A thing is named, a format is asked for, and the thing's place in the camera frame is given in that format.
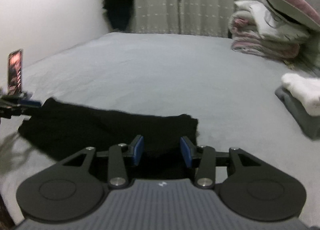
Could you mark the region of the black t-shirt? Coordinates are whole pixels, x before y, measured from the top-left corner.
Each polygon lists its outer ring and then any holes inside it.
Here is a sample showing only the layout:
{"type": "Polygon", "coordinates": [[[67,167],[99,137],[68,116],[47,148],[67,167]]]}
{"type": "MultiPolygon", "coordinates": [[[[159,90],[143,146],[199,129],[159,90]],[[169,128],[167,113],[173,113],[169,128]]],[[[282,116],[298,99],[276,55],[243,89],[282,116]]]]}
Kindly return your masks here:
{"type": "Polygon", "coordinates": [[[18,128],[19,134],[56,161],[86,148],[107,151],[117,144],[144,138],[137,178],[185,179],[189,170],[181,153],[180,138],[196,144],[198,120],[187,114],[153,116],[101,110],[45,101],[30,119],[18,128]]]}

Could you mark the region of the black hanging clothes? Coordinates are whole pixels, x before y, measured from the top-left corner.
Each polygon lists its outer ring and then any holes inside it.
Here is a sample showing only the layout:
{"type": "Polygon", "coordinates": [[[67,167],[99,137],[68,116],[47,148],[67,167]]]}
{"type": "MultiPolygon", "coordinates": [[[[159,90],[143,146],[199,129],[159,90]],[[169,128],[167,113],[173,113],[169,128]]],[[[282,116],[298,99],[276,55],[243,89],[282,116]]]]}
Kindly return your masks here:
{"type": "Polygon", "coordinates": [[[102,5],[112,29],[126,31],[132,16],[133,0],[102,0],[102,5]]]}

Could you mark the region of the round phone stand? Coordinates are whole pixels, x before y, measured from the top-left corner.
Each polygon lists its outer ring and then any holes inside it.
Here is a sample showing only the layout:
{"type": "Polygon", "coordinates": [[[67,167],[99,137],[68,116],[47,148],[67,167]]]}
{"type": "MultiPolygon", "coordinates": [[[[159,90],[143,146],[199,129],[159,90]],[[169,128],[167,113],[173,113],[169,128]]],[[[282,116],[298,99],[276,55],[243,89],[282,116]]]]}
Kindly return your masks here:
{"type": "Polygon", "coordinates": [[[29,99],[31,99],[32,96],[33,96],[33,92],[24,91],[18,95],[18,98],[24,99],[24,100],[29,100],[29,99]]]}

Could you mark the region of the smartphone on stand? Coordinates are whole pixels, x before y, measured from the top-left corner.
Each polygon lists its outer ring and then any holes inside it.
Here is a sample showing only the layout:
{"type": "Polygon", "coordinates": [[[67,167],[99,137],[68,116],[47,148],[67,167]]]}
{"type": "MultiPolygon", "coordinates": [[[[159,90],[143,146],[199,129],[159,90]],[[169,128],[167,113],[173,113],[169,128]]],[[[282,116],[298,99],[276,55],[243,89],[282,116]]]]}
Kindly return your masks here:
{"type": "Polygon", "coordinates": [[[11,52],[8,56],[8,94],[22,93],[22,58],[23,49],[11,52]]]}

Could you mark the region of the grey bed sheet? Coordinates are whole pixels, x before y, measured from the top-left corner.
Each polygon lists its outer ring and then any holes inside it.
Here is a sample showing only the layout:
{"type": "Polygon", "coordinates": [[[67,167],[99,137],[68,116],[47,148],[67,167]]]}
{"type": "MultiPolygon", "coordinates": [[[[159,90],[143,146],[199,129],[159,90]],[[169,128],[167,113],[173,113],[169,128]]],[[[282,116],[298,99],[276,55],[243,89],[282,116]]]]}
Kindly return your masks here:
{"type": "Polygon", "coordinates": [[[276,97],[282,62],[231,50],[231,40],[110,33],[22,71],[33,98],[157,116],[189,114],[197,142],[239,147],[298,179],[300,219],[319,224],[319,142],[306,137],[276,97]]]}

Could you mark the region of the grey folded garment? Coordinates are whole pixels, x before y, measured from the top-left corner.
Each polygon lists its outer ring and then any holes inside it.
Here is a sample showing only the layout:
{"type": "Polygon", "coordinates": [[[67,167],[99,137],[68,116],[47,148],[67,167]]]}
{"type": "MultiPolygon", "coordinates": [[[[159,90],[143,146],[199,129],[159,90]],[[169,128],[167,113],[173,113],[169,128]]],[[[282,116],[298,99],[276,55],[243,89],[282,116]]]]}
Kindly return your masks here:
{"type": "Polygon", "coordinates": [[[310,116],[302,104],[283,86],[278,87],[274,93],[293,116],[303,133],[311,140],[319,140],[319,116],[310,116]]]}

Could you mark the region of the white folded garment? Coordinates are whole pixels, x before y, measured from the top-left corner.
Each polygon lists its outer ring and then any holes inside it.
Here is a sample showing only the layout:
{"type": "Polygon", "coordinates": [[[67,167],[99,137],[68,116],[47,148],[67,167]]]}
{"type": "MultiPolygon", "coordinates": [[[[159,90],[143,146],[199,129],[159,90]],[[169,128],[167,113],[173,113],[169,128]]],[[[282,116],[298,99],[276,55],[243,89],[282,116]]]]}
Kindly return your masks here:
{"type": "Polygon", "coordinates": [[[319,116],[318,78],[305,78],[295,73],[286,73],[281,77],[281,83],[310,116],[319,116]]]}

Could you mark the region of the folded floral duvet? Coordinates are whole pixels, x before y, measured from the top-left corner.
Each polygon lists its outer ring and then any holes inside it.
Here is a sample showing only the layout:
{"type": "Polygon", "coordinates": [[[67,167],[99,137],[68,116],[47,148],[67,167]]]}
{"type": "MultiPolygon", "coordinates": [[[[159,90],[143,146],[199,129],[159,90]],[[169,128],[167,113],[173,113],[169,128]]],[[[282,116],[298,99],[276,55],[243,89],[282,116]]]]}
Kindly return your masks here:
{"type": "Polygon", "coordinates": [[[304,26],[276,16],[263,3],[255,0],[235,1],[236,11],[229,19],[231,49],[264,58],[295,58],[300,46],[310,38],[304,26]]]}

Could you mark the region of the pink grey pillow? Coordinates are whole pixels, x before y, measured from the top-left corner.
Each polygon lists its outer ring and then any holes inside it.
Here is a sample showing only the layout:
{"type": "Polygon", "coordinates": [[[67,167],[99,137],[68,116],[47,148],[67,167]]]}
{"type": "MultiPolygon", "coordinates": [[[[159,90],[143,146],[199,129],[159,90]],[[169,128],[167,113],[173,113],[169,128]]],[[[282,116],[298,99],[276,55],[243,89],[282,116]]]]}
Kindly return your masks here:
{"type": "Polygon", "coordinates": [[[304,25],[319,32],[319,13],[305,0],[262,0],[279,17],[304,25]]]}

